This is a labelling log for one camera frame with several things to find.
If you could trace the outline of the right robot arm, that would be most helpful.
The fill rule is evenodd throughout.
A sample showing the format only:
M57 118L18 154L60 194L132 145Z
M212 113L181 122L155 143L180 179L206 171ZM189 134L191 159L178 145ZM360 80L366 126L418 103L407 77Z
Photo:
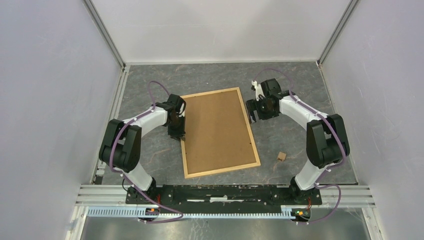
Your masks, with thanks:
M250 123L285 115L306 131L307 161L292 179L289 199L302 204L309 198L310 189L318 185L325 171L341 164L350 154L350 146L339 114L321 112L302 101L291 90L282 91L275 78L261 83L253 80L253 99L245 102Z

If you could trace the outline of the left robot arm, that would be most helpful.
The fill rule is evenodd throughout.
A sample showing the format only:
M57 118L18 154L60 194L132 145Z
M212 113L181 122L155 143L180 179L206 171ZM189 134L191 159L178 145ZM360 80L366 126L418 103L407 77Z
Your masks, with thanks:
M98 158L111 171L122 174L145 204L156 200L157 190L155 179L140 163L142 138L157 127L166 127L172 139L185 140L186 106L181 96L170 94L167 101L156 102L147 111L126 120L112 119L106 126Z

